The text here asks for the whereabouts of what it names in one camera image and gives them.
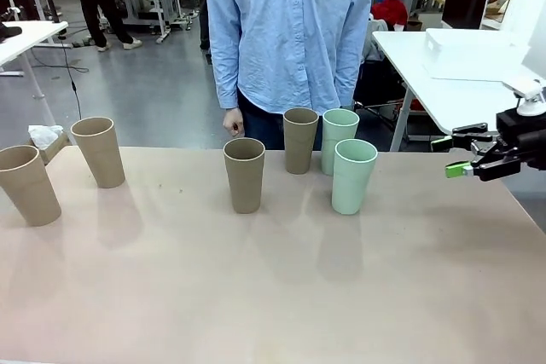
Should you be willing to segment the person's right hand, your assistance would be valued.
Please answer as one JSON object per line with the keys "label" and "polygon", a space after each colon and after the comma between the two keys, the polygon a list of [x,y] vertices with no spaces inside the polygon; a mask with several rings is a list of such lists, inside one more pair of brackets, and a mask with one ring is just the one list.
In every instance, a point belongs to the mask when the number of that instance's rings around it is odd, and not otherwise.
{"label": "person's right hand", "polygon": [[223,126],[232,137],[244,136],[243,116],[238,107],[225,111]]}

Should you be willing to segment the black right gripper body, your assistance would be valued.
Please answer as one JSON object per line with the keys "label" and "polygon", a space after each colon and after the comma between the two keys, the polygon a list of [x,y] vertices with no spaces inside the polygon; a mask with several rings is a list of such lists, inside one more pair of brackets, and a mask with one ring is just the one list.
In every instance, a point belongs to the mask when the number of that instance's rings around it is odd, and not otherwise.
{"label": "black right gripper body", "polygon": [[515,108],[498,113],[496,127],[509,158],[530,167],[545,166],[545,114],[521,116]]}

